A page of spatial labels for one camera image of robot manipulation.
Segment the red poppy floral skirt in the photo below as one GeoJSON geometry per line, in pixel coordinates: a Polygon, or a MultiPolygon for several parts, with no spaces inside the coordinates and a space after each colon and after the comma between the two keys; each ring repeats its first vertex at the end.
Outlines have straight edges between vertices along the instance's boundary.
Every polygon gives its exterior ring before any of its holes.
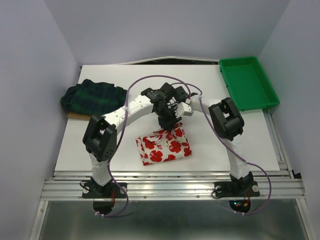
{"type": "Polygon", "coordinates": [[[135,143],[144,166],[181,160],[193,153],[181,122],[171,131],[159,129],[139,136],[135,143]]]}

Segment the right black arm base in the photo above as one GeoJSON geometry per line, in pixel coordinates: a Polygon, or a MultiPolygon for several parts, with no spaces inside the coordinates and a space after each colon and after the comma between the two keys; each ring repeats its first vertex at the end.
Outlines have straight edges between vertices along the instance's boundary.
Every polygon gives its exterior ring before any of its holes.
{"type": "Polygon", "coordinates": [[[260,189],[251,172],[240,179],[230,175],[230,181],[216,181],[211,193],[214,199],[233,198],[229,200],[229,205],[233,211],[241,214],[248,214],[251,198],[259,196],[260,189]]]}

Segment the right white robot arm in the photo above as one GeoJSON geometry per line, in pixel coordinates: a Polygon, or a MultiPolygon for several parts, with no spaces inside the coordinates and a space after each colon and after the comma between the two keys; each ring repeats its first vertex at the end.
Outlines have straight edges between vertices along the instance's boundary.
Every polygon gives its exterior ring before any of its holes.
{"type": "Polygon", "coordinates": [[[194,111],[202,112],[205,117],[211,118],[208,122],[227,150],[230,181],[217,182],[215,196],[240,197],[250,192],[255,183],[249,162],[242,157],[242,134],[245,122],[234,101],[230,97],[216,100],[204,98],[201,93],[188,94],[181,86],[174,88],[169,98],[174,99],[175,103],[173,119],[167,127],[168,130],[172,130],[183,115],[192,115],[194,111]]]}

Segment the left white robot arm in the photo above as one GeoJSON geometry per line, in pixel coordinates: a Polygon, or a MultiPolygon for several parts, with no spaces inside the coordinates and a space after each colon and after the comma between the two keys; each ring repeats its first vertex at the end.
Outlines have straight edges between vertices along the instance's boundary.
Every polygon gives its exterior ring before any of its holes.
{"type": "Polygon", "coordinates": [[[104,115],[93,115],[88,123],[82,142],[89,153],[92,176],[84,188],[106,197],[111,193],[113,183],[110,174],[110,161],[115,155],[124,136],[125,128],[139,118],[155,113],[159,126],[172,131],[182,119],[178,105],[188,98],[183,87],[174,88],[164,83],[159,89],[147,88],[131,102],[104,115]]]}

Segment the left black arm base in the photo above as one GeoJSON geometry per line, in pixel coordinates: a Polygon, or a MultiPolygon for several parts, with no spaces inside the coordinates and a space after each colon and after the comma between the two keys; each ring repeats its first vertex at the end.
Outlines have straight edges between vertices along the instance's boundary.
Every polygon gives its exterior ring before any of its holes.
{"type": "Polygon", "coordinates": [[[115,183],[110,180],[105,186],[98,185],[93,178],[81,181],[83,199],[93,200],[92,208],[96,216],[102,218],[119,217],[129,204],[126,182],[115,183]],[[125,205],[118,212],[114,211],[117,199],[124,199],[125,205]]]}

